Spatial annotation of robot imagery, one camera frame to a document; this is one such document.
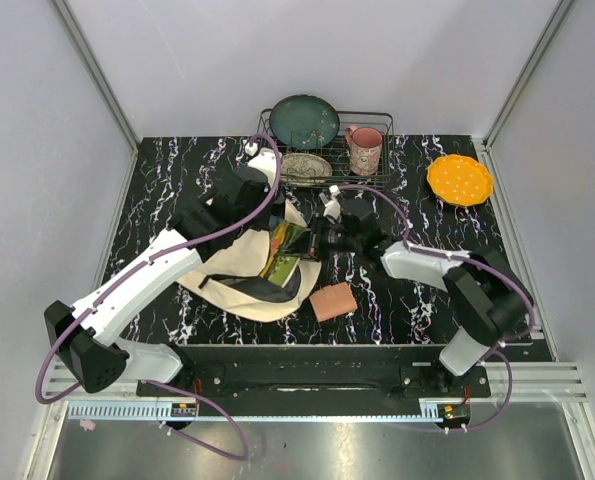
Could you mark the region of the landscape cover thin book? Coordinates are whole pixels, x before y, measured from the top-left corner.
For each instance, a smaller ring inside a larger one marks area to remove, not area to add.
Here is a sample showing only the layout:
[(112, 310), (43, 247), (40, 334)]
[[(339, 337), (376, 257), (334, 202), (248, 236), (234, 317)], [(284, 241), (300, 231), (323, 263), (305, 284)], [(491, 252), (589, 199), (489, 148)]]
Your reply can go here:
[(269, 254), (259, 276), (275, 286), (285, 287), (300, 261), (295, 244), (307, 228), (277, 216), (270, 217), (269, 226)]

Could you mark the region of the cream canvas student bag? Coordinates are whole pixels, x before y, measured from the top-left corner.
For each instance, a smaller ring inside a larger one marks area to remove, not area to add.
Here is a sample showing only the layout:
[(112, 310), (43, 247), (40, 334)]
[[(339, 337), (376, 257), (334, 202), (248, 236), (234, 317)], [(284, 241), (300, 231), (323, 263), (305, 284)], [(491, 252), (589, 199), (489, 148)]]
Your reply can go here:
[(300, 260), (286, 285), (275, 285), (260, 276), (270, 244), (269, 232), (248, 230), (177, 283), (227, 313), (260, 323), (278, 321), (311, 295), (321, 264)]

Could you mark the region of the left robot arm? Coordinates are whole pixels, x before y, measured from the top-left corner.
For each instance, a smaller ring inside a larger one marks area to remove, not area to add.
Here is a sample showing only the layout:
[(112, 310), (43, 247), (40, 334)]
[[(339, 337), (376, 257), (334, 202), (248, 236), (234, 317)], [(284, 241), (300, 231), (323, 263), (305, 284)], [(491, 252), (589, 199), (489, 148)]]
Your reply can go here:
[(61, 360), (77, 386), (98, 393), (129, 365), (145, 360), (151, 367), (162, 367), (157, 381), (170, 395), (180, 396), (191, 388), (193, 372), (169, 347), (120, 347), (120, 334), (180, 277), (228, 247), (243, 230), (267, 220), (280, 174), (280, 165), (259, 166), (254, 161), (228, 172), (209, 193), (178, 209), (150, 246), (97, 291), (72, 306), (56, 300), (46, 308), (49, 355)]

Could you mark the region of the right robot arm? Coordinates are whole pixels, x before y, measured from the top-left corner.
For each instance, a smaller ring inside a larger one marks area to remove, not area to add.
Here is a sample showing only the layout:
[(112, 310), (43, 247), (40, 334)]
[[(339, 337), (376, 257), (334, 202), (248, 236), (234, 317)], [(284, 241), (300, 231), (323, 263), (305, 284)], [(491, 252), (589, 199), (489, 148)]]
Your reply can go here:
[(339, 202), (319, 195), (321, 210), (312, 217), (306, 258), (332, 253), (358, 255), (386, 278), (408, 280), (446, 292), (460, 327), (441, 350), (431, 384), (453, 396), (467, 383), (469, 370), (507, 340), (524, 320), (534, 319), (533, 298), (499, 252), (490, 249), (448, 251), (397, 240), (381, 229), (362, 199)]

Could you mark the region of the patterned beige small plate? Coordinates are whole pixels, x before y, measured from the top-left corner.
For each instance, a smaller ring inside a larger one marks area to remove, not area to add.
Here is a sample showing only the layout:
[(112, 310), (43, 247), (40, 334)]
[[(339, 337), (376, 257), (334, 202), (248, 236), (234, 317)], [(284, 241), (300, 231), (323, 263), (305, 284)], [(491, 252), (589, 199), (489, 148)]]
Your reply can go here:
[(288, 153), (282, 157), (282, 180), (298, 187), (322, 184), (332, 173), (332, 166), (318, 155)]

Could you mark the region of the dark green ceramic plate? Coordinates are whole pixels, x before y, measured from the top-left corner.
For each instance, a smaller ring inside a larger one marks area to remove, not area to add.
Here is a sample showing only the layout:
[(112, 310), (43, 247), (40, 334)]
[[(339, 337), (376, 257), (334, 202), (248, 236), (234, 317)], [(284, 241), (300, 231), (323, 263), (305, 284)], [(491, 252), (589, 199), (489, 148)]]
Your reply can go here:
[(327, 101), (307, 94), (280, 100), (269, 116), (277, 140), (296, 150), (320, 149), (331, 143), (340, 130), (340, 119)]

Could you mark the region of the pink patterned mug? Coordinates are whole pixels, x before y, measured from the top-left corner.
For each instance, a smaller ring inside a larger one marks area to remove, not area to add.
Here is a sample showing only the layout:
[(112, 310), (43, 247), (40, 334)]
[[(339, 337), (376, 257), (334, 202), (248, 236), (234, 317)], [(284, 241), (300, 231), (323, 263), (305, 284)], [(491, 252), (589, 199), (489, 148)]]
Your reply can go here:
[(371, 127), (350, 125), (345, 130), (349, 146), (349, 167), (355, 175), (369, 176), (377, 172), (383, 146), (380, 131)]

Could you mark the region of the orange dotted plate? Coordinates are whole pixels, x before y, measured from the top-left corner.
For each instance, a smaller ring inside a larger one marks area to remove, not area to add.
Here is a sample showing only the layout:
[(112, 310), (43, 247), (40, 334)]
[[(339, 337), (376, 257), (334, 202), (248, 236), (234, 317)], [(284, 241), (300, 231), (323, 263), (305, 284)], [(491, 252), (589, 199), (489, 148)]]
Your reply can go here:
[(433, 161), (427, 169), (426, 180), (444, 203), (464, 208), (485, 203), (494, 188), (493, 177), (483, 164), (456, 154)]

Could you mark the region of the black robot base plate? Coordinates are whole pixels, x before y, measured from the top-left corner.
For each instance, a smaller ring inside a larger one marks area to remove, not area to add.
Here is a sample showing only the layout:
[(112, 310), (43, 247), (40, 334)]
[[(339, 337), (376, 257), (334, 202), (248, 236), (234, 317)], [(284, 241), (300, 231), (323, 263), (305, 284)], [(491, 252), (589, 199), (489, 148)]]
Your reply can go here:
[(453, 377), (438, 346), (192, 345), (172, 386), (240, 417), (417, 414), (420, 401), (488, 399), (484, 368)]

